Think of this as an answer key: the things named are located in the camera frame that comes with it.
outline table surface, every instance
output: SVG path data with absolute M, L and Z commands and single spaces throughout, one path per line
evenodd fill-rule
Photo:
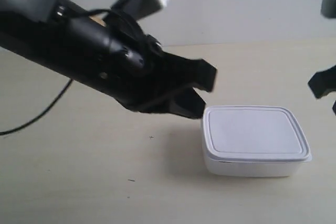
M 200 121 L 146 115 L 75 83 L 41 121 L 0 138 L 1 223 L 334 223 L 335 95 L 307 82 L 336 63 L 336 39 L 168 47 L 219 69 L 208 105 L 290 109 L 313 161 L 287 178 L 211 175 Z M 67 78 L 0 52 L 0 126 L 43 110 Z

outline white lid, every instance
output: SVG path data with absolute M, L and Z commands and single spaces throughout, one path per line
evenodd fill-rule
M 227 162 L 302 162 L 309 145 L 294 115 L 270 106 L 212 106 L 203 117 L 210 158 Z

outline white wall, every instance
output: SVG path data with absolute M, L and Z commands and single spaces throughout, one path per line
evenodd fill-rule
M 114 0 L 73 0 L 86 8 Z M 321 0 L 171 0 L 141 24 L 164 45 L 289 40 L 336 36 L 320 16 Z

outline plastic lid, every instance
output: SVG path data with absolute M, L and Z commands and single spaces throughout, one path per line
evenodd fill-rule
M 270 106 L 212 106 L 203 117 L 208 154 L 227 162 L 302 162 L 309 145 L 294 115 Z

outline plastic box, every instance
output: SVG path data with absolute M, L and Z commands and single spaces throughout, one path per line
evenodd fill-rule
M 311 161 L 294 115 L 271 106 L 212 106 L 203 120 L 203 153 L 211 173 L 284 177 Z

